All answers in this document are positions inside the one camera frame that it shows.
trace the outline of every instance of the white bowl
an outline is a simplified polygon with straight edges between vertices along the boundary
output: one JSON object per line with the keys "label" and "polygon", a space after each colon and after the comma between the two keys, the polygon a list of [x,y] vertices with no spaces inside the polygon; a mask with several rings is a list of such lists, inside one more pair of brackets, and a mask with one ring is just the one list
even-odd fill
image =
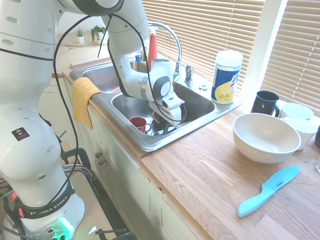
{"label": "white bowl", "polygon": [[288,159],[301,144],[301,138],[293,127],[262,113],[238,116],[233,121],[233,139],[243,155],[264,164]]}

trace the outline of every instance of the white cup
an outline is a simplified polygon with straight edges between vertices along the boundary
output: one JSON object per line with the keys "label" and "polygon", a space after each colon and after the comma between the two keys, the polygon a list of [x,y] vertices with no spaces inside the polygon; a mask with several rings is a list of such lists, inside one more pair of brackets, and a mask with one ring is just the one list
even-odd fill
{"label": "white cup", "polygon": [[297,150],[302,150],[310,139],[315,135],[318,131],[318,126],[313,124],[312,122],[300,118],[300,117],[285,117],[281,118],[281,120],[288,123],[291,127],[293,127],[301,137],[301,145]]}
{"label": "white cup", "polygon": [[279,118],[291,117],[310,120],[313,116],[314,112],[310,108],[295,102],[288,102],[283,105]]}

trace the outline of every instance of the white cabinet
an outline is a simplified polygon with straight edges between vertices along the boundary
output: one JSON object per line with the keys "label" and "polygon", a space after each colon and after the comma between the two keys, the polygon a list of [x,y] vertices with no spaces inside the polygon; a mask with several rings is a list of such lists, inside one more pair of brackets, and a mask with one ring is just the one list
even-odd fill
{"label": "white cabinet", "polygon": [[92,170],[128,228],[139,240],[200,239],[187,218],[177,214],[173,203],[168,204],[166,194],[140,168],[139,161],[126,152],[90,107],[88,112],[92,130],[79,123],[79,135],[85,138]]}

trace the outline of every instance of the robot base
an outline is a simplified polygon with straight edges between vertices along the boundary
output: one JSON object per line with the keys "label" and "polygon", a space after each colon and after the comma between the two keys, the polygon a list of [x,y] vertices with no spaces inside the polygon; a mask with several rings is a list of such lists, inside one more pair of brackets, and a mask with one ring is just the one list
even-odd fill
{"label": "robot base", "polygon": [[[22,218],[25,234],[38,240],[71,240],[75,235],[75,230],[85,213],[83,200],[73,194],[68,202],[58,211],[38,219]],[[15,224],[7,215],[3,225],[15,232]],[[2,230],[3,240],[20,240],[19,236]]]}

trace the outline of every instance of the knife handle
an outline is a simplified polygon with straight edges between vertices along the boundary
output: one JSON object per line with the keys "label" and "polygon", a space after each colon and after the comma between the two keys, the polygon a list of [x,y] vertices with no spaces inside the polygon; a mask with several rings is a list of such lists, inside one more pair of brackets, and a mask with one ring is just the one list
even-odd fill
{"label": "knife handle", "polygon": [[273,194],[276,192],[267,186],[262,186],[262,191],[259,195],[253,196],[238,207],[238,216],[240,218],[253,213],[255,210],[260,208]]}

